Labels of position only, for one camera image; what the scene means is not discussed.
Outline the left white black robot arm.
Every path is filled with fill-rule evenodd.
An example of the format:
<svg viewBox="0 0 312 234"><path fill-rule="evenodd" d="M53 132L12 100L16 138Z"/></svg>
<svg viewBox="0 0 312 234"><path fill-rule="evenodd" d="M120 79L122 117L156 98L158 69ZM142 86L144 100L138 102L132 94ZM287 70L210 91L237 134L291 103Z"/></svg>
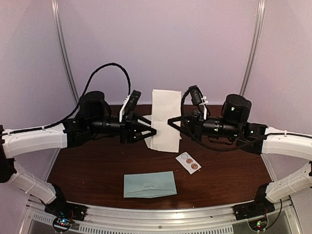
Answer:
<svg viewBox="0 0 312 234"><path fill-rule="evenodd" d="M118 136L121 143L135 143L156 135L151 121L134 113L141 96L134 90L125 99L117 117L112 115L105 95L101 91L88 92L79 99L78 112L74 118L62 120L52 127L20 130L0 130L0 181L14 184L41 200L59 216L70 212L60 187L47 183L25 170L14 158L16 156L46 149L75 148L97 135Z"/></svg>

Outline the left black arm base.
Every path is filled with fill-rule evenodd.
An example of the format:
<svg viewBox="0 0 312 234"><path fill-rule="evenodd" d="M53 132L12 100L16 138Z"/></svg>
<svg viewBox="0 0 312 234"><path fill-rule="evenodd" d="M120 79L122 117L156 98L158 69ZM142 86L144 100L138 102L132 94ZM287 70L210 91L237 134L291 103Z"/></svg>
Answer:
<svg viewBox="0 0 312 234"><path fill-rule="evenodd" d="M56 217L62 217L69 220L84 221L87 207L75 203L70 203L66 200L61 188L53 184L56 191L56 199L51 203L42 204L45 206L44 211L53 214Z"/></svg>

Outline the beige decorated letter paper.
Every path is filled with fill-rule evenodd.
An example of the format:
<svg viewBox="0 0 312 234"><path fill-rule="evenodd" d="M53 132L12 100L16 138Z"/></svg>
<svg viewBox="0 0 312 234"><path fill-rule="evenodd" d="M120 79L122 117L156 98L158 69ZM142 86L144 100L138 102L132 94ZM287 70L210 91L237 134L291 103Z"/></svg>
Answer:
<svg viewBox="0 0 312 234"><path fill-rule="evenodd" d="M156 135L151 138L151 149L161 152L179 151L180 132L168 125L168 120L181 115L181 92L173 90L152 91L152 128Z"/></svg>

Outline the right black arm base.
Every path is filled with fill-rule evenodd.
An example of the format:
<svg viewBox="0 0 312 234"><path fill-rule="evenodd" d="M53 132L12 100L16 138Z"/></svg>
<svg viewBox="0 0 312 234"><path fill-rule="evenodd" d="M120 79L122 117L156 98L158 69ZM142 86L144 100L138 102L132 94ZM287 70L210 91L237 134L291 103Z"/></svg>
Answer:
<svg viewBox="0 0 312 234"><path fill-rule="evenodd" d="M266 183L259 186L252 202L234 205L233 210L236 220L249 219L275 211L274 204L266 199L268 185Z"/></svg>

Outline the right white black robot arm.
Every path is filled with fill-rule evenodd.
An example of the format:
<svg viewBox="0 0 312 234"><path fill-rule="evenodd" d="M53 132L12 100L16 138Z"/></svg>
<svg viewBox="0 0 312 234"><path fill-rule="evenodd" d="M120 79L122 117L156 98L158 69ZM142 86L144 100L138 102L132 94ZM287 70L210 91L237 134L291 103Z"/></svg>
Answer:
<svg viewBox="0 0 312 234"><path fill-rule="evenodd" d="M210 142L228 140L223 152L241 149L252 154L276 154L303 158L309 162L298 171L275 182L260 186L250 211L262 214L269 205L312 185L312 137L310 135L278 130L264 124L249 123L252 103L237 94L227 95L220 117L209 117L208 110L181 114L168 120L168 125L202 145L202 137Z"/></svg>

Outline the light blue envelope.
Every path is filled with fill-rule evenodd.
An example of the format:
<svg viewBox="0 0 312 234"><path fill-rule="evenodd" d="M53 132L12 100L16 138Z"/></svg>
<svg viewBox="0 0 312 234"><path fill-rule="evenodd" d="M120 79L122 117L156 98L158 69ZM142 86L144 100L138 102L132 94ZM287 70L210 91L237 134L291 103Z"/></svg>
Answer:
<svg viewBox="0 0 312 234"><path fill-rule="evenodd" d="M124 175L124 198L157 198L176 194L173 171Z"/></svg>

